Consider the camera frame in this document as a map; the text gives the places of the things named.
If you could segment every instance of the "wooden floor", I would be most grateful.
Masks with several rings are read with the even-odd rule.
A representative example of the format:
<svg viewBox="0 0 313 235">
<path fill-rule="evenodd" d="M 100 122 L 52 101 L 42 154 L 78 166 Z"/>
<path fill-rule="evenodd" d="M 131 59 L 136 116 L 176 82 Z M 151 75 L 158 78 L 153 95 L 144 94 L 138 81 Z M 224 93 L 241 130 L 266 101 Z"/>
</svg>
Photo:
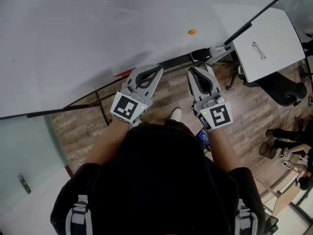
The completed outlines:
<svg viewBox="0 0 313 235">
<path fill-rule="evenodd" d="M 281 73 L 289 79 L 299 82 L 297 65 L 292 65 Z M 225 88 L 230 82 L 231 68 L 227 64 L 218 64 L 213 67 L 226 101 L 230 102 L 234 119 L 233 124 L 225 127 L 225 131 L 244 165 L 251 169 L 253 176 L 261 179 L 262 182 L 273 185 L 286 173 L 286 170 L 278 159 L 269 160 L 258 154 L 259 146 L 263 142 L 273 142 L 265 136 L 265 131 L 268 128 L 277 127 L 284 129 L 285 126 L 288 130 L 296 130 L 294 117 L 307 118 L 312 109 L 308 107 L 307 99 L 296 107 L 278 106 L 262 89 L 245 87 L 239 78 L 236 79 L 234 87 L 230 91 L 226 91 Z M 183 113 L 181 121 L 194 134 L 199 132 L 202 125 L 190 109 L 193 97 L 189 92 L 185 75 L 186 69 L 176 69 L 163 75 L 152 98 L 154 104 L 142 117 L 143 122 L 163 124 L 175 107 L 181 107 Z M 99 92 L 100 98 L 119 90 L 122 82 L 101 90 Z M 308 79 L 306 86 L 308 95 L 312 94 Z M 95 95 L 92 94 L 76 104 L 93 102 L 95 99 Z M 102 101 L 109 121 L 112 119 L 110 108 L 113 99 L 114 95 Z M 82 164 L 95 140 L 106 128 L 100 108 L 54 114 L 51 115 L 51 120 L 69 158 L 69 166 L 75 172 Z M 260 193 L 265 191 L 261 185 L 257 186 Z"/>
</svg>

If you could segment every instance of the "black hair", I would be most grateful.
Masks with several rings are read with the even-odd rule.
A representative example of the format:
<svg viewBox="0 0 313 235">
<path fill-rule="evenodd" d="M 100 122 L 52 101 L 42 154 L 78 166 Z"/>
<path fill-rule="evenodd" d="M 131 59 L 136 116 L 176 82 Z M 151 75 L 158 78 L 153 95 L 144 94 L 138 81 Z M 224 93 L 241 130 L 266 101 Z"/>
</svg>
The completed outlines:
<svg viewBox="0 0 313 235">
<path fill-rule="evenodd" d="M 301 190 L 308 190 L 313 185 L 312 177 L 301 177 L 298 180 Z"/>
</svg>

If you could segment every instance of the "short sleeve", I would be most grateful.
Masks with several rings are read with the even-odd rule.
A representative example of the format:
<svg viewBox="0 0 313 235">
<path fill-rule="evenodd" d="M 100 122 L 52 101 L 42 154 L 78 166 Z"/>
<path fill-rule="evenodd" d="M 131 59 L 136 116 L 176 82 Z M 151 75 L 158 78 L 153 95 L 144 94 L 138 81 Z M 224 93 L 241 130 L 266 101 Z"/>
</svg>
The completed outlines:
<svg viewBox="0 0 313 235">
<path fill-rule="evenodd" d="M 233 169 L 229 174 L 237 181 L 239 196 L 244 204 L 258 217 L 258 234 L 263 234 L 265 227 L 265 211 L 254 178 L 248 168 Z"/>
<path fill-rule="evenodd" d="M 50 222 L 58 235 L 66 234 L 65 220 L 68 210 L 78 201 L 78 195 L 87 194 L 87 183 L 99 167 L 98 164 L 83 164 L 62 187 L 50 216 Z"/>
</svg>

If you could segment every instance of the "eyeglasses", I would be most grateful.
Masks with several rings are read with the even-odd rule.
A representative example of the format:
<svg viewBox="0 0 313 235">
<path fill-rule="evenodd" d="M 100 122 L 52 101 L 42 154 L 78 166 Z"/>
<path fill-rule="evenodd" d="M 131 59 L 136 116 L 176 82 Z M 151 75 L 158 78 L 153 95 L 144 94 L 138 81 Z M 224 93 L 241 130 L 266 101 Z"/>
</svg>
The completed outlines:
<svg viewBox="0 0 313 235">
<path fill-rule="evenodd" d="M 263 60 L 266 59 L 264 53 L 260 50 L 260 47 L 256 44 L 256 42 L 252 42 L 252 47 L 255 51 L 259 52 L 259 57 Z"/>
</svg>

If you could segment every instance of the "red object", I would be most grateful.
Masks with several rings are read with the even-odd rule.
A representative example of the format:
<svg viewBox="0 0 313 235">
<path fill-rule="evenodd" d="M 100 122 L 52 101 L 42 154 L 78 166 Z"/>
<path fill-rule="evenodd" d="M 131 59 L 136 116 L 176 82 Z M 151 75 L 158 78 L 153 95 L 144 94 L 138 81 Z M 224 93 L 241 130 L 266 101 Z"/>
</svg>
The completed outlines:
<svg viewBox="0 0 313 235">
<path fill-rule="evenodd" d="M 132 73 L 133 69 L 127 70 L 127 71 L 125 71 L 125 72 L 122 72 L 121 74 L 118 74 L 118 75 L 116 75 L 116 76 L 114 76 L 114 77 L 117 77 L 117 76 L 120 76 L 120 77 L 127 77 L 127 76 L 129 76 L 130 73 Z"/>
</svg>

